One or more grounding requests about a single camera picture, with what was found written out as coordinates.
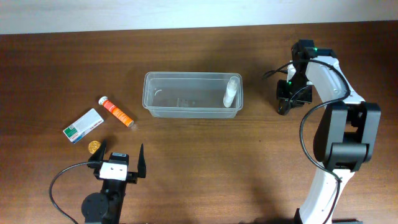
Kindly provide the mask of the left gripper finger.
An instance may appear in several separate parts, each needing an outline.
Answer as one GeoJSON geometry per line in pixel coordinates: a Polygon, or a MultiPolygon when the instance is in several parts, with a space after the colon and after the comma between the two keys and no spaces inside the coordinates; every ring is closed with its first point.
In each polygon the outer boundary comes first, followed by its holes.
{"type": "Polygon", "coordinates": [[[138,158],[138,162],[137,162],[137,172],[132,172],[131,177],[133,179],[138,179],[138,178],[145,179],[146,174],[147,174],[147,167],[146,167],[146,161],[145,161],[145,157],[144,157],[144,145],[141,144],[139,158],[138,158]]]}
{"type": "Polygon", "coordinates": [[[88,159],[88,164],[87,166],[89,168],[100,168],[102,163],[103,163],[103,157],[105,155],[106,152],[106,140],[103,140],[101,142],[101,146],[100,148],[91,155],[91,157],[88,159]]]}

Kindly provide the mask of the gold foil coin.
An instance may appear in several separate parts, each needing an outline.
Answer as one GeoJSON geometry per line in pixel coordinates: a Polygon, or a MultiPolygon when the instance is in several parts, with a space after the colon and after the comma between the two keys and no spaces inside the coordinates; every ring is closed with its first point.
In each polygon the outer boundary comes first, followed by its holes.
{"type": "Polygon", "coordinates": [[[101,146],[101,143],[99,141],[92,141],[88,145],[88,151],[91,154],[94,154],[101,146]]]}

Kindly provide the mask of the white green medicine box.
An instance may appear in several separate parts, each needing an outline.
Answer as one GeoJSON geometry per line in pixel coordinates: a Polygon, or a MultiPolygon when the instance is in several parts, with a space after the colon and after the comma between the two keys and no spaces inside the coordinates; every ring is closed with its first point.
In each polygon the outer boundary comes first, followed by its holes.
{"type": "Polygon", "coordinates": [[[63,134],[70,142],[75,144],[103,122],[104,119],[94,108],[92,108],[83,116],[78,118],[74,123],[67,126],[63,130],[63,134]]]}

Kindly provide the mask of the white spray bottle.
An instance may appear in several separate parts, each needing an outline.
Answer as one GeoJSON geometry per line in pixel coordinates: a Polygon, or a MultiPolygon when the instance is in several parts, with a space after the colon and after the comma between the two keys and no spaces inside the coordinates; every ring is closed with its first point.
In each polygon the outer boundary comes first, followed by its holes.
{"type": "Polygon", "coordinates": [[[226,87],[226,91],[223,97],[224,107],[229,108],[234,100],[236,92],[238,90],[239,78],[233,76],[229,79],[229,82],[226,87]]]}

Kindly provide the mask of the orange tablet tube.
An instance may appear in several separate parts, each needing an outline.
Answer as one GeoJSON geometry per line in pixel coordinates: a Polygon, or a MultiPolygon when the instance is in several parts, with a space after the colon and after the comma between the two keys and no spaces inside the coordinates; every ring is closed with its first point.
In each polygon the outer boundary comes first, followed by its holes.
{"type": "Polygon", "coordinates": [[[116,117],[125,126],[131,127],[134,124],[134,120],[130,118],[126,113],[119,109],[113,102],[111,102],[107,96],[102,96],[98,103],[106,108],[114,117],[116,117]]]}

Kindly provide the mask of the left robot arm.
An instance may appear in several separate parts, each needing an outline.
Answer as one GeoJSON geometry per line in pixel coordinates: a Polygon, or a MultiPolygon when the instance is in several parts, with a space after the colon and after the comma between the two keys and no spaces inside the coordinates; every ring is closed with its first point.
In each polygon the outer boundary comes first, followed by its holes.
{"type": "Polygon", "coordinates": [[[139,178],[146,177],[144,146],[139,151],[136,172],[128,170],[127,154],[113,152],[108,160],[104,160],[105,152],[106,141],[103,141],[88,159],[88,167],[94,170],[96,179],[103,183],[99,192],[88,195],[82,202],[81,212],[85,223],[119,223],[127,184],[136,184],[139,178]]]}

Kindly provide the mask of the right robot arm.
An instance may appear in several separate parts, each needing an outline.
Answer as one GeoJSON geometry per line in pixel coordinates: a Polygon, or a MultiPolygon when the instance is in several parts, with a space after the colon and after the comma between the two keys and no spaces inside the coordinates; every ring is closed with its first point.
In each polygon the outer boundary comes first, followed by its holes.
{"type": "Polygon", "coordinates": [[[331,223],[344,187],[373,156],[381,109],[354,91],[332,49],[318,48],[312,40],[300,39],[291,51],[292,60],[278,68],[278,72],[287,74],[277,83],[278,113],[286,115],[293,108],[311,103],[312,90],[322,101],[300,123],[302,146],[306,120],[315,110],[324,108],[313,139],[313,154],[303,150],[317,169],[307,198],[295,212],[294,223],[331,223]]]}

